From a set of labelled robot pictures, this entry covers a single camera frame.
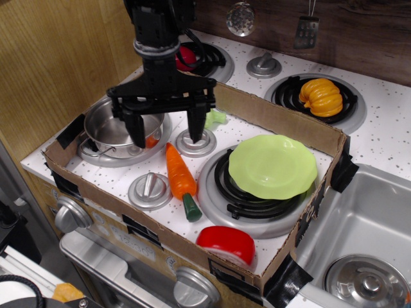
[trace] toy vegetable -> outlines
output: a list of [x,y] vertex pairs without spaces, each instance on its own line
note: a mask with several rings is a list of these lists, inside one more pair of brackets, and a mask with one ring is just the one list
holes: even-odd
[[166,145],[166,161],[171,193],[177,199],[182,200],[189,222],[199,220],[202,213],[192,197],[197,193],[197,183],[180,153],[169,142]]
[[304,107],[310,108],[313,115],[331,117],[342,110],[340,89],[325,78],[313,79],[305,83],[300,91]]
[[214,122],[224,123],[225,118],[226,118],[226,115],[223,112],[218,112],[218,111],[215,111],[214,109],[211,109],[205,117],[206,122],[205,122],[204,128],[210,128]]

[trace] spatula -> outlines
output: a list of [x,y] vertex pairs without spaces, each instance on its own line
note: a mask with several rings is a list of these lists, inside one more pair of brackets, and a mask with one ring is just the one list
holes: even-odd
[[314,17],[314,7],[311,10],[311,0],[308,7],[308,16],[301,16],[298,22],[297,31],[295,32],[294,48],[309,49],[314,48],[317,41],[317,33],[319,31],[320,19]]

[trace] stainless steel sink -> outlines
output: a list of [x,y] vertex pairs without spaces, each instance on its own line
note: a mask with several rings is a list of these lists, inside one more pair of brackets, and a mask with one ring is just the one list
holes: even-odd
[[301,293],[324,307],[352,307],[320,291],[329,267],[347,255],[380,259],[411,284],[411,182],[359,167],[343,193],[327,190],[297,248],[297,263],[314,278]]

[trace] toy carrot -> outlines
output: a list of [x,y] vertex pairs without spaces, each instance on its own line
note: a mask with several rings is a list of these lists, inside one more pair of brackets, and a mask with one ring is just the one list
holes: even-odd
[[189,222],[199,220],[202,213],[192,197],[197,193],[197,183],[180,153],[169,142],[166,145],[166,161],[171,193],[177,199],[182,200]]

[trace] wooden panel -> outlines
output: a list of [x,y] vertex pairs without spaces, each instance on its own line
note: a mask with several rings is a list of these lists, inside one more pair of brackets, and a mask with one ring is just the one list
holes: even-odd
[[41,202],[39,202],[41,211],[44,213],[44,216],[56,233],[57,237],[61,238],[64,234],[61,233],[61,231],[59,231],[54,224],[55,213],[53,213],[52,209],[57,212],[57,198],[62,194],[55,186],[52,186],[50,183],[43,181],[35,175],[28,173],[28,176],[30,178],[30,183],[33,184],[33,187],[30,187],[31,192],[36,200],[41,200]]
[[16,162],[141,65],[122,1],[0,1],[0,138]]
[[308,0],[252,0],[258,27],[247,37],[233,35],[225,24],[235,1],[198,0],[193,28],[238,42],[411,86],[411,2],[408,0],[321,0],[314,49],[294,49],[299,17]]

